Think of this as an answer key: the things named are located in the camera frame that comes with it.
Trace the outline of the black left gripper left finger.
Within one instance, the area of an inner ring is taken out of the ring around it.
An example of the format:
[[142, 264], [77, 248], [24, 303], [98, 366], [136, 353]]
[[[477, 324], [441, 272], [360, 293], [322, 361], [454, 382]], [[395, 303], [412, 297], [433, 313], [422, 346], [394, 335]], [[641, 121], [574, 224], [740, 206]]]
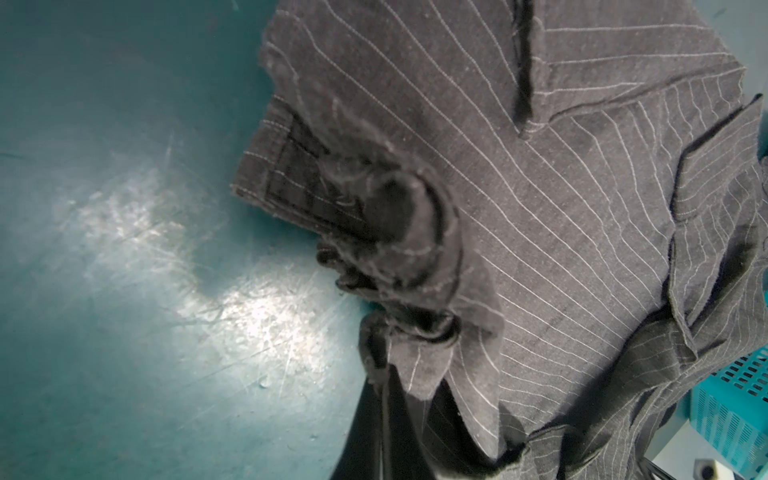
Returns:
[[330, 478], [385, 478], [384, 427], [386, 371], [376, 371], [363, 385], [347, 440]]

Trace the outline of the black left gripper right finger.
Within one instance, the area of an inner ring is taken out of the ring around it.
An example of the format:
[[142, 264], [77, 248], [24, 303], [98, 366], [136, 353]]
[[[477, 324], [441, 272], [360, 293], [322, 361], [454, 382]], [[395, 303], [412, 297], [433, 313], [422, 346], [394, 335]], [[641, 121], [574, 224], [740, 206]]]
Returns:
[[436, 480], [416, 435], [394, 365], [388, 366], [383, 384], [383, 478]]

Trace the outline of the dark grey striped shirt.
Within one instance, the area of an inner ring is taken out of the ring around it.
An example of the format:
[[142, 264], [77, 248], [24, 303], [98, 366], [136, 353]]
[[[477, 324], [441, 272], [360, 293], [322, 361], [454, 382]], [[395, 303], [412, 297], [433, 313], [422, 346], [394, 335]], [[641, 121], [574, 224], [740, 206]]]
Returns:
[[405, 467], [637, 479], [767, 341], [759, 100], [689, 1], [282, 1], [234, 192], [317, 233]]

